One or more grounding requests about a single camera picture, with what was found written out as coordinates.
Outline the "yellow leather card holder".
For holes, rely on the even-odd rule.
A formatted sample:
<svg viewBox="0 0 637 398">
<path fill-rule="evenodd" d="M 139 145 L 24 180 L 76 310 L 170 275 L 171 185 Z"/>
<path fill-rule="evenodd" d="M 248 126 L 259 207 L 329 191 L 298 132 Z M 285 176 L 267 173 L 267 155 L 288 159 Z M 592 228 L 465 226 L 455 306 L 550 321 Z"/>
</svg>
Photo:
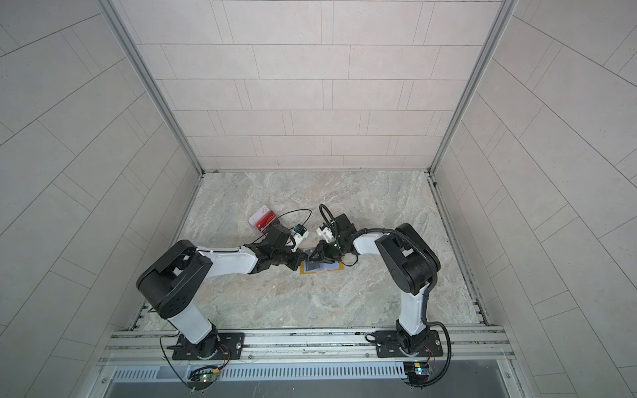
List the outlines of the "yellow leather card holder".
<svg viewBox="0 0 637 398">
<path fill-rule="evenodd" d="M 343 267 L 344 265 L 341 262 L 313 261 L 306 258 L 300 266 L 300 273 L 302 275 L 315 275 L 324 272 L 339 271 L 342 270 Z"/>
</svg>

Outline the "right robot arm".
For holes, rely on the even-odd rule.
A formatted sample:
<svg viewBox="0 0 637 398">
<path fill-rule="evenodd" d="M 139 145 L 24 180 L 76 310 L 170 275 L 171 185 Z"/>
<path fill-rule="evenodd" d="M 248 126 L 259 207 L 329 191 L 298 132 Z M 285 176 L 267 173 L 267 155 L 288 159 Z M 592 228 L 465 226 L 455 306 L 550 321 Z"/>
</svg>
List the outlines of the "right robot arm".
<svg viewBox="0 0 637 398">
<path fill-rule="evenodd" d="M 395 229 L 364 228 L 357 230 L 345 215 L 326 221 L 317 230 L 321 237 L 309 254 L 309 260 L 334 263 L 345 255 L 378 255 L 391 279 L 401 290 L 401 312 L 391 345 L 407 356 L 443 355 L 441 340 L 427 320 L 429 294 L 436 287 L 441 263 L 437 255 L 408 223 Z"/>
</svg>

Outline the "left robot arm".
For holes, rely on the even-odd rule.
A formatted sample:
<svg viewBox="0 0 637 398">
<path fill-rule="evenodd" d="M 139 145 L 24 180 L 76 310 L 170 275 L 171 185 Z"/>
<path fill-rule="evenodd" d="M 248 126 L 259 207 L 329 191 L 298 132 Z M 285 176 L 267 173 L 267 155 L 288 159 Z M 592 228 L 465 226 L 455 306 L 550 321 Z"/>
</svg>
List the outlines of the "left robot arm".
<svg viewBox="0 0 637 398">
<path fill-rule="evenodd" d="M 159 316 L 179 331 L 178 354 L 212 358 L 222 340 L 193 301 L 202 282 L 221 275 L 258 274 L 272 265 L 298 270 L 305 258 L 299 246 L 308 235 L 303 225 L 289 229 L 273 222 L 262 239 L 237 248 L 212 249 L 180 240 L 142 273 L 136 287 Z"/>
</svg>

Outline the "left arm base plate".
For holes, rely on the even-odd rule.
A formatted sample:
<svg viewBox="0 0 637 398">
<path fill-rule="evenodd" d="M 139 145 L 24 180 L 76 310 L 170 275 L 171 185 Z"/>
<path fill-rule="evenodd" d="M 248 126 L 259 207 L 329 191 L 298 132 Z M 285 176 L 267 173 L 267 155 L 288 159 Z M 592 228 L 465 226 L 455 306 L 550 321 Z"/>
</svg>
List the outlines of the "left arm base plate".
<svg viewBox="0 0 637 398">
<path fill-rule="evenodd" d="M 241 358 L 244 333 L 215 333 L 204 338 L 200 343 L 190 343 L 183 335 L 177 343 L 168 346 L 172 350 L 172 360 L 176 361 L 208 361 L 238 360 Z"/>
</svg>

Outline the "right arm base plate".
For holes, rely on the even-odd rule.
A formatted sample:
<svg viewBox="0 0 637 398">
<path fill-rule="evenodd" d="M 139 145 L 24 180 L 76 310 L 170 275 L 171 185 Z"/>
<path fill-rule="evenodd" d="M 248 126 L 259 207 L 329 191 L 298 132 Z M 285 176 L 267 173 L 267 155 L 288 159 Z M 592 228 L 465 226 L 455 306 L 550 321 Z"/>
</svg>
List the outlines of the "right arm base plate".
<svg viewBox="0 0 637 398">
<path fill-rule="evenodd" d="M 375 346 L 379 358 L 444 356 L 441 338 L 434 329 L 424 330 L 416 336 L 402 330 L 378 330 L 369 333 L 366 340 Z"/>
</svg>

